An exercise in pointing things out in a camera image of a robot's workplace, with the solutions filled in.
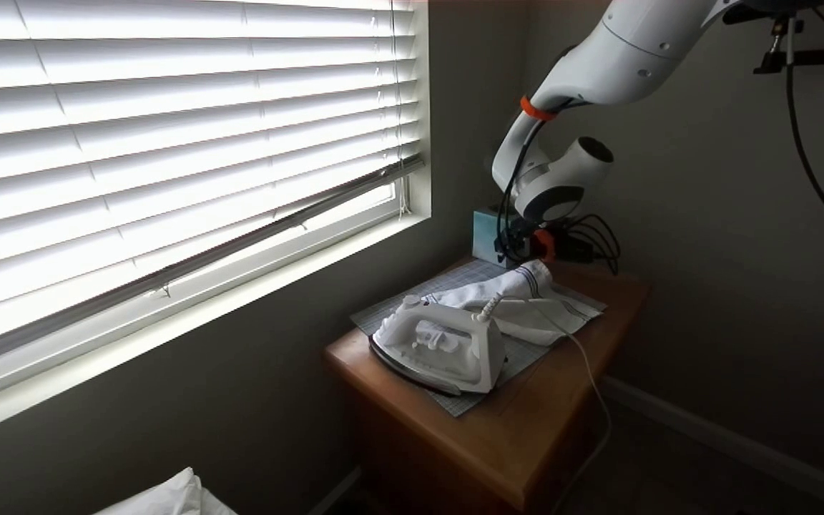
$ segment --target gray wall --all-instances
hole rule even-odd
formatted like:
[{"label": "gray wall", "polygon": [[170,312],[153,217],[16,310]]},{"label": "gray wall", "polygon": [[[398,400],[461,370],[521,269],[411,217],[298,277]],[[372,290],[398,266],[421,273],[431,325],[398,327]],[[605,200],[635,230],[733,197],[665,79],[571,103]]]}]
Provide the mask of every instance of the gray wall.
[{"label": "gray wall", "polygon": [[305,512],[354,463],[322,348],[465,253],[524,79],[518,0],[431,4],[434,217],[0,423],[0,512],[89,512],[195,468],[239,512]]},{"label": "gray wall", "polygon": [[[601,0],[540,0],[532,84]],[[824,47],[807,20],[804,47]],[[824,469],[824,209],[794,162],[783,79],[753,79],[770,23],[711,27],[673,81],[628,107],[567,113],[542,144],[594,134],[618,169],[594,209],[654,297],[614,378]],[[797,71],[824,184],[824,69]]]}]

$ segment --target wooden side table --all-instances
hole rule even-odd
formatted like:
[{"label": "wooden side table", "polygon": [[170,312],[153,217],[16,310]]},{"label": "wooden side table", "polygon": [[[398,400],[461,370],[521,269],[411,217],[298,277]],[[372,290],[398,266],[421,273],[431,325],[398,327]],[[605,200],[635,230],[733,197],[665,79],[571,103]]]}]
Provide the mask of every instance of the wooden side table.
[{"label": "wooden side table", "polygon": [[[578,335],[601,375],[648,287],[571,266],[555,273],[555,282],[605,305]],[[364,478],[392,512],[548,512],[591,449],[587,429],[597,408],[582,359],[568,342],[462,418],[445,415],[388,372],[364,332],[335,342],[326,363],[349,386]]]}]

